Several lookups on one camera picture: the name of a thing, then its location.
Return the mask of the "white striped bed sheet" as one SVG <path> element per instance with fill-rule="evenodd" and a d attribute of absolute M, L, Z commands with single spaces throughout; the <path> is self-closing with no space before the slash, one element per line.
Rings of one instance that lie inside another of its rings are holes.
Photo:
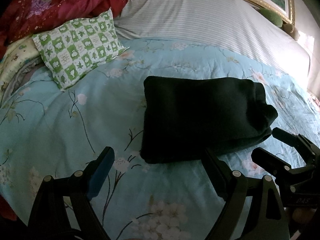
<path fill-rule="evenodd" d="M 310 57 L 243 0 L 129 0 L 114 19 L 119 36 L 172 38 L 231 50 L 308 83 Z"/>

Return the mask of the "green white patterned pillow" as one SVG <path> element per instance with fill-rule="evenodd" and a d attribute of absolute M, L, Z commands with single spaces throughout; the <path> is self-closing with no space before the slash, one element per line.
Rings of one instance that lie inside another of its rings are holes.
<path fill-rule="evenodd" d="M 127 50 L 118 40 L 111 10 L 95 18 L 70 20 L 32 39 L 61 91 Z"/>

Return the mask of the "red quilted blanket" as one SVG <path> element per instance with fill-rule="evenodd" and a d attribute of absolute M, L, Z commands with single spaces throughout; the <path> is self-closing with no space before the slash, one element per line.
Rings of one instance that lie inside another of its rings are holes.
<path fill-rule="evenodd" d="M 111 10 L 117 17 L 128 0 L 12 0 L 1 15 L 1 54 L 8 45 L 31 34 L 52 30 L 77 18 Z"/>

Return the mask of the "black pants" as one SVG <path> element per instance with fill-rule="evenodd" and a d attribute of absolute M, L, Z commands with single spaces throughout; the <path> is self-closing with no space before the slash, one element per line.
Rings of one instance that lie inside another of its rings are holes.
<path fill-rule="evenodd" d="M 149 76 L 141 157 L 149 164 L 200 160 L 241 151 L 271 135 L 277 110 L 261 83 Z"/>

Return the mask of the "cream patterned cloth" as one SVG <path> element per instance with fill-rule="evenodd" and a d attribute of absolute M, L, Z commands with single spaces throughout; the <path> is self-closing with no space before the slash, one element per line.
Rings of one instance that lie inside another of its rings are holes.
<path fill-rule="evenodd" d="M 14 76 L 24 66 L 36 60 L 41 60 L 41 56 L 31 36 L 22 38 L 8 46 L 1 60 L 1 100 L 5 92 L 8 91 L 9 83 L 14 79 Z"/>

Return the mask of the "green plush toy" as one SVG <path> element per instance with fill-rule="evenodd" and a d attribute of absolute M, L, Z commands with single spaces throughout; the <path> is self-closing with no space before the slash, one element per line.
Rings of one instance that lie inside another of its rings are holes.
<path fill-rule="evenodd" d="M 276 12 L 265 8 L 258 9 L 258 12 L 278 28 L 283 26 L 283 20 Z"/>

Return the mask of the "light blue floral quilt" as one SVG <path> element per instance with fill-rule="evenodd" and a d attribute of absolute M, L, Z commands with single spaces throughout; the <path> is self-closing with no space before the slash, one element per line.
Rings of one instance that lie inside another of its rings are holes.
<path fill-rule="evenodd" d="M 201 163 L 149 165 L 139 155 L 150 75 L 260 82 L 278 112 L 273 125 L 319 144 L 319 108 L 277 68 L 195 42 L 124 46 L 65 92 L 39 69 L 1 108 L 1 195 L 23 222 L 45 176 L 70 176 L 110 146 L 116 161 L 92 206 L 111 239 L 205 239 L 224 202 Z"/>

